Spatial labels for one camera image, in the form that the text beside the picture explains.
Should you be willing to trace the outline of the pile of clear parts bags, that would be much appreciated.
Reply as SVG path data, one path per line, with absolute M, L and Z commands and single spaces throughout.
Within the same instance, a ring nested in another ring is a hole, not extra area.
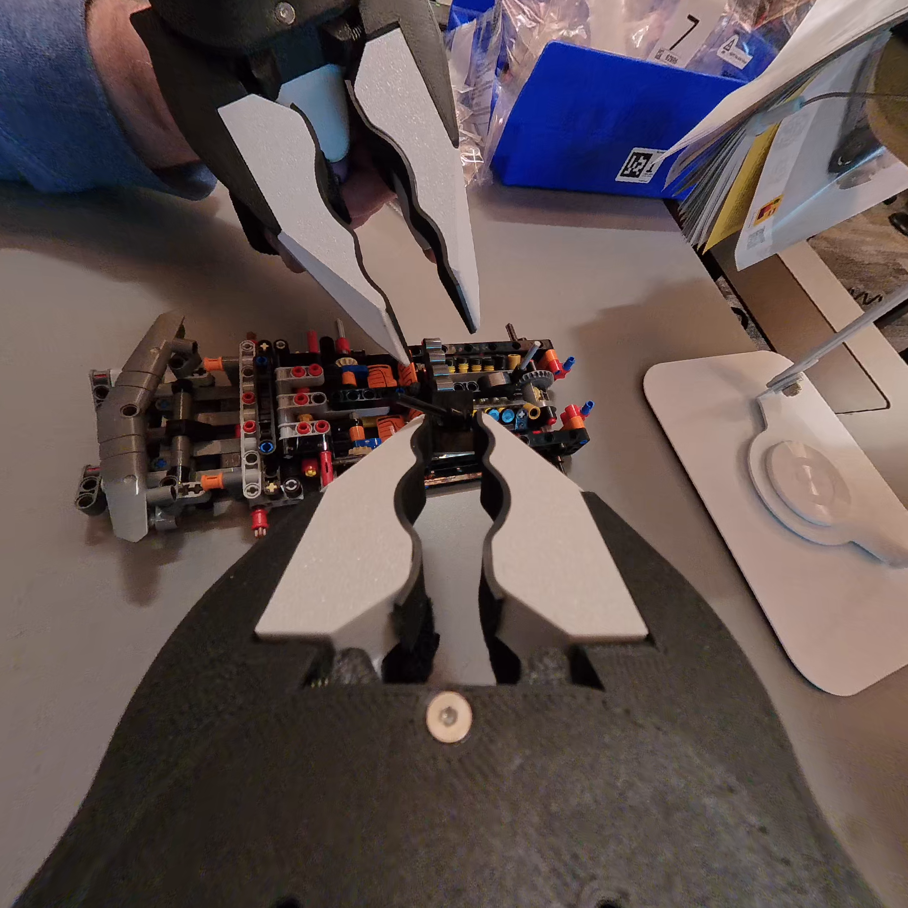
M 762 74 L 812 2 L 452 2 L 468 183 L 668 198 L 667 149 Z

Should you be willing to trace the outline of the partly built lego car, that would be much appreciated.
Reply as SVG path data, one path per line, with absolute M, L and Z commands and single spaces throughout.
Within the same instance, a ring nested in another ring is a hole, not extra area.
M 160 315 L 121 369 L 92 370 L 97 464 L 82 469 L 74 507 L 107 516 L 117 538 L 179 528 L 236 502 L 256 539 L 269 513 L 319 495 L 420 417 L 400 393 L 486 414 L 559 469 L 589 441 L 593 401 L 559 406 L 575 365 L 549 340 L 409 346 L 410 360 L 308 331 L 301 349 L 251 333 L 233 356 L 204 358 L 184 316 Z

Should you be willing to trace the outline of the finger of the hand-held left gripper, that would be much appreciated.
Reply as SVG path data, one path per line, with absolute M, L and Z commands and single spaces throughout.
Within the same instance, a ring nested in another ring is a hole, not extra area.
M 470 333 L 480 327 L 480 279 L 460 151 L 419 72 L 403 32 L 368 40 L 351 93 L 377 139 L 380 161 L 411 230 L 432 250 L 438 278 Z
M 281 247 L 381 349 L 409 362 L 390 303 L 362 267 L 355 233 L 323 198 L 320 149 L 305 115 L 262 96 L 233 101 L 219 115 L 278 221 Z

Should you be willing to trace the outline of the blue parts bin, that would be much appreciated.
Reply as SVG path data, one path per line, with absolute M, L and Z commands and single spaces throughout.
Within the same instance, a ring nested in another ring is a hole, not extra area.
M 667 150 L 740 82 L 589 46 L 586 2 L 448 2 L 465 184 L 683 198 Z

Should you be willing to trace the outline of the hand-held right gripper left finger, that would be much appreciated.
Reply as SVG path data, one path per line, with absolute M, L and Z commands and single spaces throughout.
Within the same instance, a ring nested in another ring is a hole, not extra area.
M 421 416 L 327 486 L 258 638 L 361 650 L 386 682 L 428 681 L 433 611 L 415 523 L 429 456 L 430 423 Z

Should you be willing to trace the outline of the lego instruction booklet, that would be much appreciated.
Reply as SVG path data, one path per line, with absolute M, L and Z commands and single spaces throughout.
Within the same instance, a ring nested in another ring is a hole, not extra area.
M 669 153 L 688 242 L 739 270 L 906 191 L 906 2 L 813 2 Z

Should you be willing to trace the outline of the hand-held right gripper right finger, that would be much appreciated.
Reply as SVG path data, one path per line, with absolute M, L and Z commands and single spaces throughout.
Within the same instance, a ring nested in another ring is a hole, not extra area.
M 477 415 L 483 541 L 480 624 L 495 681 L 530 658 L 637 644 L 649 631 L 582 489 L 486 414 Z

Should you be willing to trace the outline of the person's left hand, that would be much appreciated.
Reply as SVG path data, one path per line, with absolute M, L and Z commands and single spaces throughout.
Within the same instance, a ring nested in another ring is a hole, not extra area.
M 352 231 L 392 201 L 403 202 L 392 177 L 384 165 L 373 159 L 378 147 L 376 137 L 360 130 L 356 123 L 349 128 L 345 153 L 333 160 L 318 149 L 316 155 L 317 196 L 323 207 Z

